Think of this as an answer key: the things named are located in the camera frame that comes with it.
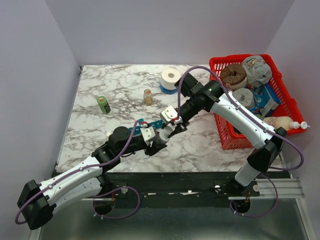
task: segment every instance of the gray wall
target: gray wall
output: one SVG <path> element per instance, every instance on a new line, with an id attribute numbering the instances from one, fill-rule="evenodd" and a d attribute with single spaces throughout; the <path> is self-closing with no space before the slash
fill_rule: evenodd
<path id="1" fill-rule="evenodd" d="M 80 64 L 263 53 L 293 0 L 46 0 Z"/>
<path id="2" fill-rule="evenodd" d="M 18 197 L 54 169 L 79 68 L 44 0 L 1 1 L 0 33 L 0 239 L 25 240 Z"/>
<path id="3" fill-rule="evenodd" d="M 299 176 L 305 191 L 307 207 L 313 226 L 320 238 L 320 2 L 296 0 L 283 24 L 267 49 L 283 81 L 295 98 L 304 119 L 311 125 L 304 134 L 290 137 L 302 150 L 305 164 L 293 172 Z M 293 165 L 300 160 L 290 147 L 284 155 Z"/>

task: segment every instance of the tape roll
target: tape roll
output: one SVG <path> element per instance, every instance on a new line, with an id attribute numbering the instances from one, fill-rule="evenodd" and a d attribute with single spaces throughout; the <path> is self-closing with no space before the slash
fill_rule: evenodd
<path id="1" fill-rule="evenodd" d="M 165 94 L 177 92 L 175 83 L 181 78 L 181 73 L 173 68 L 168 68 L 161 73 L 160 88 Z"/>

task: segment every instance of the red plastic basket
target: red plastic basket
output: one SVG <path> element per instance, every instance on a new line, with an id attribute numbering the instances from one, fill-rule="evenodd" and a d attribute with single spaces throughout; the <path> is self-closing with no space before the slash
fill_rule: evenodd
<path id="1" fill-rule="evenodd" d="M 224 57 L 213 57 L 210 59 L 209 65 L 212 71 L 214 71 L 218 77 L 220 77 L 221 71 L 228 66 L 229 64 L 242 64 L 243 60 L 247 57 L 252 56 L 251 54 L 240 54 L 240 55 L 230 55 Z M 269 83 L 275 91 L 278 98 L 281 100 L 281 105 L 279 105 L 275 111 L 272 113 L 272 116 L 281 117 L 288 116 L 294 121 L 299 123 L 303 122 L 304 119 L 301 116 L 301 113 L 297 107 L 297 102 L 295 99 L 290 97 L 283 81 L 282 74 L 278 71 L 274 61 L 267 54 L 260 54 L 265 62 L 270 66 L 272 71 L 272 78 Z M 234 127 L 227 122 L 223 117 L 214 114 L 216 126 L 218 128 L 221 145 L 224 150 L 229 149 L 246 149 L 252 148 L 251 143 L 243 134 L 237 134 L 234 131 Z M 287 135 L 300 134 L 305 130 L 291 129 L 288 130 Z"/>

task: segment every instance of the small jar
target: small jar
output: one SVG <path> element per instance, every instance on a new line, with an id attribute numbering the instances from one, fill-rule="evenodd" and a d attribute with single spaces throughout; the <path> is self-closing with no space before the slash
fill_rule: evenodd
<path id="1" fill-rule="evenodd" d="M 151 105 L 154 102 L 152 99 L 152 93 L 150 89 L 144 90 L 143 99 L 144 99 L 144 103 L 147 105 Z"/>

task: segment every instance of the white marble surface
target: white marble surface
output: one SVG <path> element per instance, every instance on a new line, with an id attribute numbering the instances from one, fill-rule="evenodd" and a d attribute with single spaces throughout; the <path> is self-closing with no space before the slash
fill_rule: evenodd
<path id="1" fill-rule="evenodd" d="M 160 119 L 169 105 L 177 106 L 177 93 L 166 95 L 159 88 L 161 72 L 174 68 L 181 74 L 192 65 L 86 65 L 76 93 L 70 121 L 56 165 L 64 172 L 87 158 L 119 126 L 132 127 L 135 120 Z M 209 74 L 196 69 L 191 74 L 205 84 Z M 144 104 L 145 89 L 151 89 L 153 104 Z M 106 96 L 111 113 L 102 114 L 97 97 Z M 168 147 L 155 156 L 143 151 L 122 158 L 111 172 L 227 172 L 238 171 L 252 149 L 223 150 L 214 116 L 205 111 L 190 121 L 188 131 L 175 135 Z"/>

